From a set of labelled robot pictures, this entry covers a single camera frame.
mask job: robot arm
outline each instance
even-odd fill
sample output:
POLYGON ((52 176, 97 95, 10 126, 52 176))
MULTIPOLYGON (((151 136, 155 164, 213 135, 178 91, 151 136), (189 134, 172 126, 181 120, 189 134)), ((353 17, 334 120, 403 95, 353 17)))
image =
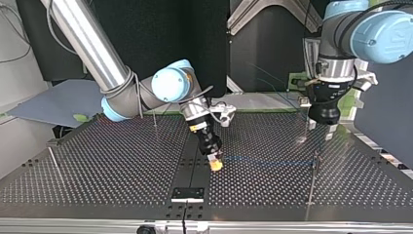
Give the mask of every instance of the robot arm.
POLYGON ((235 107, 210 106, 188 60, 177 61, 139 82, 119 58, 86 1, 42 2, 105 94, 101 104, 109 119, 123 121, 167 102, 179 103, 211 168, 220 170, 222 142, 213 132, 213 119, 218 119, 212 112, 221 112, 218 121, 228 127, 235 107))
POLYGON ((334 126, 339 99, 357 81, 355 59, 392 63, 413 51, 413 15, 396 10, 366 11, 368 0, 331 1, 327 6, 309 117, 334 126))

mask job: light blue cap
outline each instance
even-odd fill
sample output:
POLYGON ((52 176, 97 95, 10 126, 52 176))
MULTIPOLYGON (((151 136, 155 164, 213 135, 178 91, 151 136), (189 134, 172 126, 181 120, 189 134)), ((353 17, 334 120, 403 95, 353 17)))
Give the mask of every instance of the light blue cap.
POLYGON ((368 0, 334 1, 327 5, 324 20, 339 16, 348 12, 360 12, 368 8, 368 0))
POLYGON ((363 20, 354 30, 351 48, 367 61, 392 63, 413 52, 413 15, 386 11, 363 20))
POLYGON ((191 88, 192 77, 181 68, 192 68, 187 59, 183 59, 159 70, 152 78, 152 91, 165 102, 180 101, 191 88))
POLYGON ((110 107, 109 103, 107 102, 106 97, 102 99, 101 106, 103 108, 103 113, 106 115, 108 119, 110 119, 113 122, 121 122, 121 121, 130 119, 114 111, 112 107, 110 107))
POLYGON ((187 59, 182 59, 179 61, 176 61, 172 64, 170 64, 167 67, 173 67, 173 68, 192 68, 191 62, 189 62, 189 60, 187 59))

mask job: black backdrop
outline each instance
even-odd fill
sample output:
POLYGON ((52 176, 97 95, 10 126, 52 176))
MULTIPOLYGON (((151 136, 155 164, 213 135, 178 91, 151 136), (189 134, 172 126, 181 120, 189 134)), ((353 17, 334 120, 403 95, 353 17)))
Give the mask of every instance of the black backdrop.
MULTIPOLYGON (((44 79, 83 78, 80 60, 62 49, 50 35, 46 11, 40 0, 17 1, 44 79)), ((214 86, 210 97, 224 95, 226 74, 248 92, 272 91, 257 78, 284 91, 283 83, 251 64, 284 83, 289 73, 303 71, 303 25, 288 10, 269 7, 235 37, 229 37, 226 21, 240 2, 94 0, 92 7, 121 58, 140 79, 175 60, 187 58, 195 66, 203 88, 214 86)), ((312 1, 321 16, 328 2, 312 1)))
MULTIPOLYGON (((44 79, 83 78, 80 60, 50 35, 40 0, 18 0, 18 5, 44 79)), ((140 79, 189 59, 201 86, 214 86, 210 97, 225 94, 229 0, 94 0, 92 7, 122 60, 140 79)))

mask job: white wall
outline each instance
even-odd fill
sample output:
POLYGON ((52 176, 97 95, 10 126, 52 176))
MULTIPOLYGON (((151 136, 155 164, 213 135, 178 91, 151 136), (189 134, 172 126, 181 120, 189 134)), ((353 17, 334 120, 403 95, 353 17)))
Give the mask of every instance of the white wall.
MULTIPOLYGON (((17 8, 15 0, 0 1, 17 8)), ((19 30, 19 22, 14 15, 7 13, 7 16, 19 30)), ((0 61, 19 57, 26 50, 27 45, 0 17, 0 61)), ((0 108, 21 99, 33 97, 45 90, 47 90, 47 84, 43 81, 32 51, 20 60, 0 63, 0 108)))
MULTIPOLYGON (((17 8, 15 0, 0 1, 17 8)), ((7 16, 19 30, 13 14, 7 16)), ((19 57, 26 50, 27 45, 0 17, 0 61, 19 57)), ((0 63, 0 114, 47 89, 32 51, 20 60, 0 63)), ((40 153, 51 138, 51 125, 0 116, 0 178, 40 153)))

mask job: screw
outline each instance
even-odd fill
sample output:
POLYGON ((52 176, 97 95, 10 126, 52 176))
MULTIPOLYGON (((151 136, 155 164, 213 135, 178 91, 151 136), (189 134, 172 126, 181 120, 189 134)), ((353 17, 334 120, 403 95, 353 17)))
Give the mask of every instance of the screw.
POLYGON ((374 45, 376 45, 376 43, 377 43, 376 40, 370 40, 370 41, 368 41, 368 45, 369 45, 369 46, 374 46, 374 45))

